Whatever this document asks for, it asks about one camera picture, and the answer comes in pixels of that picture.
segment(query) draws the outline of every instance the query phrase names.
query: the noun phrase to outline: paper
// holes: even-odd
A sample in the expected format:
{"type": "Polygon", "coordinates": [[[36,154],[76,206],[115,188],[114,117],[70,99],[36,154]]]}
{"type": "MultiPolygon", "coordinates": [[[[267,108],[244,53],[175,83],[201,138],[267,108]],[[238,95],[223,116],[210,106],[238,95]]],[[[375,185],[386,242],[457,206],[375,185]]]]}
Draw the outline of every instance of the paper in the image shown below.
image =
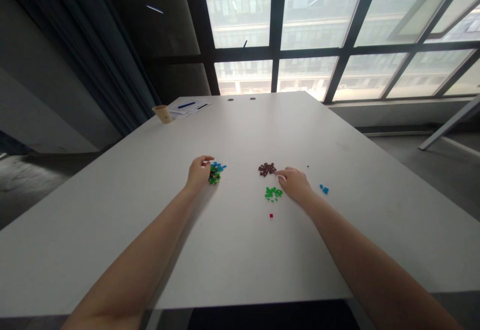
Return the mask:
{"type": "Polygon", "coordinates": [[[176,112],[171,112],[170,113],[170,116],[173,120],[176,120],[176,119],[179,119],[179,118],[187,118],[190,115],[191,114],[179,114],[179,113],[176,113],[176,112]]]}
{"type": "Polygon", "coordinates": [[[168,105],[168,110],[170,115],[173,118],[186,118],[192,114],[195,114],[210,105],[210,100],[208,96],[205,97],[198,97],[198,98],[177,98],[171,104],[168,105]],[[179,106],[187,105],[191,102],[195,102],[193,105],[183,107],[179,109],[179,106]]]}

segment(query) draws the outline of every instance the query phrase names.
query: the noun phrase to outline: pile of green blocks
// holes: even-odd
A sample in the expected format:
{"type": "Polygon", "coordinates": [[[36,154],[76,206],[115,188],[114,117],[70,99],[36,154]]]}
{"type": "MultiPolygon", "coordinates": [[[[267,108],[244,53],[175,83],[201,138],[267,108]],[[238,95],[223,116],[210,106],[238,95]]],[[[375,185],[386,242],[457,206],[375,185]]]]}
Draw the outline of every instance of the pile of green blocks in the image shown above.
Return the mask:
{"type": "Polygon", "coordinates": [[[220,181],[220,173],[226,168],[227,166],[222,166],[222,164],[217,163],[216,161],[210,165],[210,177],[208,178],[208,183],[210,185],[216,185],[220,181]]]}
{"type": "Polygon", "coordinates": [[[272,199],[274,198],[275,195],[275,201],[278,201],[277,197],[282,197],[283,191],[280,189],[277,189],[276,187],[272,188],[266,188],[266,193],[265,193],[265,198],[267,201],[274,202],[272,199]]]}

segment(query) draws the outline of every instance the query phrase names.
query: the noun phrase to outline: left hand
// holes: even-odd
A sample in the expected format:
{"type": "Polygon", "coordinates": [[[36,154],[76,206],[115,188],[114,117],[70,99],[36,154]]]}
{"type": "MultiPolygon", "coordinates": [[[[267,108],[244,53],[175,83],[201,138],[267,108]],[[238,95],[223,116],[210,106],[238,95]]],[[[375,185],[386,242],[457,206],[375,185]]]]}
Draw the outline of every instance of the left hand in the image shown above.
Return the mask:
{"type": "Polygon", "coordinates": [[[200,156],[195,158],[190,165],[188,171],[188,180],[185,189],[193,191],[195,194],[207,184],[210,177],[210,160],[214,160],[212,156],[200,156]]]}

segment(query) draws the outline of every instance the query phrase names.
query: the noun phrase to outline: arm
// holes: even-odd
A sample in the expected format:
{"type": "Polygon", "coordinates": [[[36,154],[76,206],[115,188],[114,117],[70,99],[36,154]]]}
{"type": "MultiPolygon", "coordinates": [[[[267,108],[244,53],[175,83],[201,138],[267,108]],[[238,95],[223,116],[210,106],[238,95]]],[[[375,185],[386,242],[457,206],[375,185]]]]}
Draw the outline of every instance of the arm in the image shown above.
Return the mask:
{"type": "Polygon", "coordinates": [[[62,330],[135,329],[163,276],[192,204],[207,184],[212,156],[194,159],[185,187],[93,285],[62,330]]]}
{"type": "Polygon", "coordinates": [[[460,326],[405,270],[316,194],[301,171],[277,171],[282,189],[312,219],[340,273],[380,329],[460,326]]]}

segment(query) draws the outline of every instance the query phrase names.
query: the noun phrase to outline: dark curtain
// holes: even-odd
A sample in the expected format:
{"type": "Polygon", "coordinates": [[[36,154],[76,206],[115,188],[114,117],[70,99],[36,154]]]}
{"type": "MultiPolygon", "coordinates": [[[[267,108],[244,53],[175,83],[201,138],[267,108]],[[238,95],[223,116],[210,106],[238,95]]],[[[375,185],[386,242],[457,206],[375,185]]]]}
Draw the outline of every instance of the dark curtain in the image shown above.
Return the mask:
{"type": "Polygon", "coordinates": [[[0,155],[2,153],[8,153],[9,155],[26,155],[29,152],[33,152],[30,147],[10,137],[5,132],[0,131],[0,155]]]}
{"type": "Polygon", "coordinates": [[[127,135],[161,104],[110,0],[17,0],[127,135]]]}

